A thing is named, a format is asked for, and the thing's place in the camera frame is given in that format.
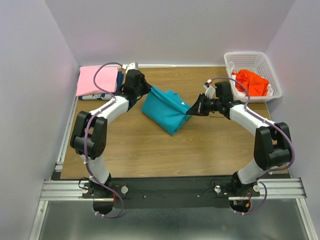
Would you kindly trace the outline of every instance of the plastic basket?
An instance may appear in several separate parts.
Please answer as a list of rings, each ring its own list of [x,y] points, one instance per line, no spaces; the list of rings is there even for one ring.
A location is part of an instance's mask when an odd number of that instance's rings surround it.
[[[246,69],[258,74],[259,76],[267,79],[272,87],[272,96],[252,96],[250,97],[250,103],[266,103],[271,99],[280,98],[282,96],[282,90],[279,82],[276,78],[275,72],[270,64],[270,61],[266,54],[258,51],[234,51],[227,52],[224,55],[226,72],[231,78],[231,74],[238,73],[241,69]],[[246,102],[247,96],[239,96],[236,92],[235,82],[231,81],[231,90],[234,100],[240,100]]]

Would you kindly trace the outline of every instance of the wooden table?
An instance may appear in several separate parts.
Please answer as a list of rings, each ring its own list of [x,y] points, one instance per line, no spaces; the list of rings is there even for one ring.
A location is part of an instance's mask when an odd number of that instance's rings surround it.
[[[192,106],[210,78],[226,76],[224,67],[143,68],[146,80],[163,91],[171,89]],[[113,177],[170,177],[231,175],[253,158],[254,137],[234,121],[221,117],[192,116],[170,136],[141,112],[145,96],[107,130],[104,160]],[[78,112],[94,110],[105,101],[79,100]],[[270,118],[265,103],[249,107]],[[67,147],[62,179],[87,177],[80,156]]]

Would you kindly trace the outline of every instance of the pink folded towel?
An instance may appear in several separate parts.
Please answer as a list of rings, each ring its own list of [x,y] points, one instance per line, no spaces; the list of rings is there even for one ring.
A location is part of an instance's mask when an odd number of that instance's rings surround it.
[[[80,67],[80,76],[76,89],[77,97],[104,93],[94,85],[94,75],[98,69],[99,66]],[[100,88],[114,93],[117,89],[118,69],[117,66],[106,66],[102,68],[95,78],[96,84]]]

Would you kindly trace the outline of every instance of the teal cloth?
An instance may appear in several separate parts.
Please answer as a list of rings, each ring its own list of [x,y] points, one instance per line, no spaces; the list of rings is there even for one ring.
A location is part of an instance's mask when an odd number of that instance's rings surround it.
[[[142,112],[172,136],[191,117],[186,114],[189,108],[178,93],[171,90],[163,92],[152,86],[142,106]]]

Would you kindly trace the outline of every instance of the white wall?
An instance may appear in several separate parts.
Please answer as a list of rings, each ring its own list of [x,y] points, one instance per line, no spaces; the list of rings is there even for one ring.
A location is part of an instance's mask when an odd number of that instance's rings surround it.
[[[0,1],[0,239],[29,239],[78,65],[42,0]]]
[[[46,0],[80,65],[224,64],[264,52],[294,0]]]
[[[267,49],[283,97],[268,104],[272,119],[288,123],[296,149],[290,172],[301,177],[320,236],[320,1],[296,0]]]

